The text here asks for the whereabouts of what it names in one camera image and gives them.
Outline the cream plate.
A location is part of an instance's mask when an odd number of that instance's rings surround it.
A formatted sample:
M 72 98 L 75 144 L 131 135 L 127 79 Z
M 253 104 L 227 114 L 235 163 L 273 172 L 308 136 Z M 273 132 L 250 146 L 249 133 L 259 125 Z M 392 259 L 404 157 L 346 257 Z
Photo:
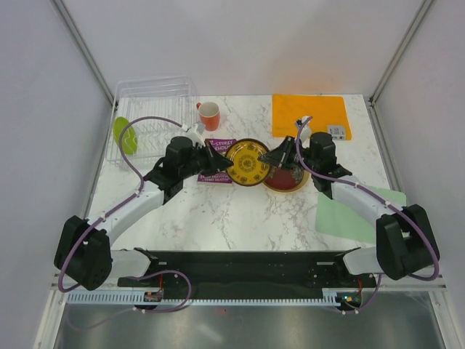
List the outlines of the cream plate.
M 264 185 L 277 193 L 293 193 L 303 188 L 310 175 L 301 167 L 284 170 L 273 167 L 264 181 Z

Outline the yellow patterned dark-rimmed plate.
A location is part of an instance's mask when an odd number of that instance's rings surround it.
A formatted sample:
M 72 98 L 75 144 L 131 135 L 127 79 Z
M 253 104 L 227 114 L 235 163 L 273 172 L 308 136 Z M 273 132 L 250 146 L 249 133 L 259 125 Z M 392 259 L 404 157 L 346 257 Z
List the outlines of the yellow patterned dark-rimmed plate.
M 225 157 L 233 165 L 225 170 L 227 176 L 237 185 L 251 187 L 266 180 L 271 166 L 259 160 L 269 152 L 269 148 L 262 142 L 244 138 L 232 144 L 225 153 Z

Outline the green plate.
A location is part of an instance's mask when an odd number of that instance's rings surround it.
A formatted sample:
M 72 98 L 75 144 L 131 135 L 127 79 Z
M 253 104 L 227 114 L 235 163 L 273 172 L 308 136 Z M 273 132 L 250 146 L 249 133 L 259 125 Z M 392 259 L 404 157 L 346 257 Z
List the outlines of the green plate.
M 134 127 L 128 127 L 129 121 L 119 116 L 113 122 L 113 139 L 117 145 L 121 145 L 124 154 L 133 156 L 137 153 L 138 139 Z

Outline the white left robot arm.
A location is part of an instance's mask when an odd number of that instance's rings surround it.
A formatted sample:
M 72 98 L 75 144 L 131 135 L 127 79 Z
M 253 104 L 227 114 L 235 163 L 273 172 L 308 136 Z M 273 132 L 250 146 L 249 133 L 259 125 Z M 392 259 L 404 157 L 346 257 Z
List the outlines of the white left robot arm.
M 91 218 L 74 215 L 65 221 L 54 256 L 59 284 L 68 276 L 89 291 L 100 287 L 112 270 L 111 246 L 122 233 L 174 198 L 185 179 L 212 176 L 232 165 L 210 144 L 196 145 L 184 136 L 172 138 L 165 156 L 141 177 L 139 187 L 115 206 Z

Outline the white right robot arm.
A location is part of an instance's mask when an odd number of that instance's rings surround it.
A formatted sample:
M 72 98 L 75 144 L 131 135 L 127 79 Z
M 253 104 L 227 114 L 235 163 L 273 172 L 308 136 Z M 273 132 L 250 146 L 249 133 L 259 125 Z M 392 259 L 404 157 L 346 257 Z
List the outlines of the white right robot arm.
M 418 204 L 395 205 L 359 183 L 338 163 L 329 134 L 314 133 L 308 147 L 300 139 L 287 137 L 259 160 L 283 170 L 301 167 L 308 171 L 320 193 L 374 227 L 375 247 L 353 249 L 337 257 L 332 270 L 337 284 L 349 286 L 366 273 L 381 273 L 392 280 L 410 276 L 433 281 L 439 276 L 440 253 L 425 209 Z

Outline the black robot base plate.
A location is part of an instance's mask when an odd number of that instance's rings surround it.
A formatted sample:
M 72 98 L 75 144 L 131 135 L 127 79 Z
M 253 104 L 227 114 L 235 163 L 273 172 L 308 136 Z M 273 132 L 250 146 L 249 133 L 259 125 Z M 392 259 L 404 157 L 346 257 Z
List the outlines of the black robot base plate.
M 340 252 L 161 252 L 144 279 L 121 277 L 118 286 L 162 286 L 171 296 L 315 296 L 324 289 L 373 288 L 376 278 L 351 276 L 337 263 Z

